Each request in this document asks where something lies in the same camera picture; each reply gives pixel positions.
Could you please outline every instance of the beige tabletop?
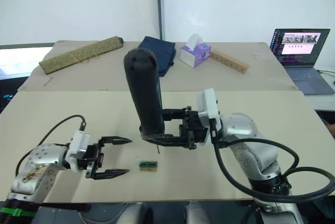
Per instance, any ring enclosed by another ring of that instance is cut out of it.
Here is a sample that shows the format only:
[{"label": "beige tabletop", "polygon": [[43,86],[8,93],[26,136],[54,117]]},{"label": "beige tabletop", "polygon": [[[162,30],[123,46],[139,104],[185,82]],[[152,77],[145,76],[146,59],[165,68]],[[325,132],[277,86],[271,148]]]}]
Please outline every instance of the beige tabletop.
[{"label": "beige tabletop", "polygon": [[[196,109],[197,92],[163,92],[164,108]],[[241,112],[256,122],[269,139],[295,150],[300,166],[315,166],[335,174],[335,141],[311,105],[297,91],[216,92],[221,114]],[[0,114],[0,200],[4,200],[14,180],[18,160],[32,149],[58,121],[82,114],[91,143],[101,136],[123,136],[133,143],[105,146],[103,169],[131,171],[111,180],[85,179],[84,173],[64,171],[47,202],[119,202],[145,200],[246,199],[221,173],[212,146],[196,150],[160,147],[140,139],[139,119],[129,92],[19,92]],[[67,143],[79,126],[73,119],[47,139]],[[166,132],[177,134],[178,120],[166,124]],[[229,149],[221,151],[229,172],[244,185],[247,178]],[[157,172],[139,171],[140,161],[158,161]],[[293,159],[279,151],[278,161],[286,170]],[[293,194],[307,193],[326,184],[314,173],[289,177]]]},{"label": "beige tabletop", "polygon": [[[45,59],[88,45],[93,41],[59,41]],[[291,91],[297,87],[264,42],[213,42],[212,48],[238,58],[250,67],[241,74],[213,59],[195,69],[180,61],[176,44],[174,65],[160,78],[162,91]],[[19,91],[128,91],[123,59],[139,42],[46,75],[36,67]]]}]

